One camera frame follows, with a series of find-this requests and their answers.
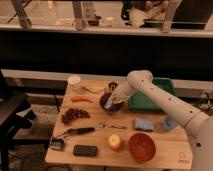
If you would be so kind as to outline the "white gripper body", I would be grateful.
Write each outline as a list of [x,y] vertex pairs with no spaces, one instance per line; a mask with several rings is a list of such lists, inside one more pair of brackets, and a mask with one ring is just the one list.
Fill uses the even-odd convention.
[[135,89],[125,81],[116,87],[110,99],[113,104],[118,104],[127,101],[134,93]]

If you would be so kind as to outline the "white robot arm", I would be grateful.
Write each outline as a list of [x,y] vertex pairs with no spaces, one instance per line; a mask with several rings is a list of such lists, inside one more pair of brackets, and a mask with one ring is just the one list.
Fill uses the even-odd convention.
[[195,139],[191,171],[213,171],[213,135],[210,135],[213,116],[159,88],[152,80],[148,70],[129,72],[109,97],[106,107],[128,100],[135,92],[143,93]]

